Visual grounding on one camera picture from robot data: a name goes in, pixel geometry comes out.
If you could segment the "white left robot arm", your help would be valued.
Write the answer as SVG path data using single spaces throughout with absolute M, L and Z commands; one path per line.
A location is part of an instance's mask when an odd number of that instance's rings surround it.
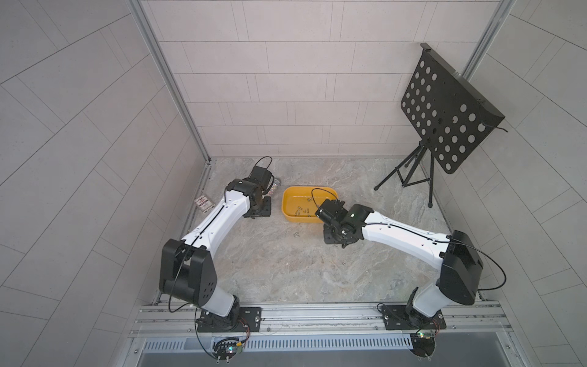
M 161 254 L 161 293 L 199 307 L 217 317 L 237 312 L 238 298 L 221 289 L 213 262 L 222 241 L 241 218 L 269 217 L 274 183 L 267 178 L 243 178 L 230 182 L 212 212 L 182 239 L 170 239 Z

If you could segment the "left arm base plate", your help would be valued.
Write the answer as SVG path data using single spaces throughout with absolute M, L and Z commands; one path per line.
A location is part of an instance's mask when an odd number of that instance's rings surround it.
M 258 332 L 261 316 L 261 307 L 240 307 L 238 313 L 232 310 L 227 317 L 203 311 L 195 319 L 195 324 L 199 333 L 239 333 L 247 330 Z

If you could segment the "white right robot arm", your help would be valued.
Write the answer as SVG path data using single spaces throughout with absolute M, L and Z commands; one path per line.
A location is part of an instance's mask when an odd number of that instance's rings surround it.
M 464 232 L 428 232 L 388 218 L 360 204 L 344 208 L 342 200 L 325 200 L 315 212 L 324 224 L 326 244 L 343 248 L 368 240 L 412 255 L 439 272 L 437 279 L 416 288 L 407 302 L 406 318 L 428 322 L 452 303 L 475 304 L 484 269 L 484 252 Z

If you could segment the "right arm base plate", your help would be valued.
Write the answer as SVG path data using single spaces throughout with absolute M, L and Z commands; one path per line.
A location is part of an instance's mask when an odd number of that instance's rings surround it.
M 439 310 L 434 317 L 426 317 L 414 310 L 406 310 L 404 304 L 383 304 L 376 306 L 382 315 L 386 330 L 432 330 L 446 329 L 446 321 Z

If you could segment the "yellow plastic storage box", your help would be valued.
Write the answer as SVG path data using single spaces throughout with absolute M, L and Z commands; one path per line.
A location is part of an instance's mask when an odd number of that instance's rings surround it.
M 292 186 L 284 191 L 281 210 L 286 220 L 292 223 L 322 223 L 316 211 L 326 199 L 335 200 L 338 193 L 331 187 Z M 307 212 L 296 217 L 298 207 Z

